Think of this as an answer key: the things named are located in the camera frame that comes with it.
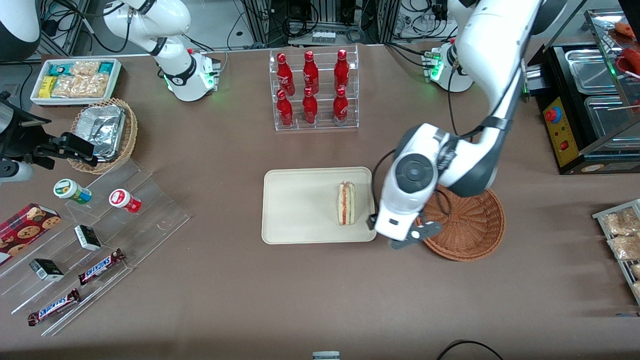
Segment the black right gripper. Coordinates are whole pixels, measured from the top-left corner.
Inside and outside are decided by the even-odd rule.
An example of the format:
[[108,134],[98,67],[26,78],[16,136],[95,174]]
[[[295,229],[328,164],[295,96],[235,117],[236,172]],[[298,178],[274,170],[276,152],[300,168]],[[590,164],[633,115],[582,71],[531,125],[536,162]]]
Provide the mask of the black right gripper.
[[53,158],[71,159],[90,167],[98,164],[94,144],[74,133],[64,132],[59,137],[59,145],[48,145],[54,136],[46,133],[42,126],[51,122],[52,120],[23,111],[8,100],[2,100],[1,168],[16,169],[17,163],[25,162],[53,169]]

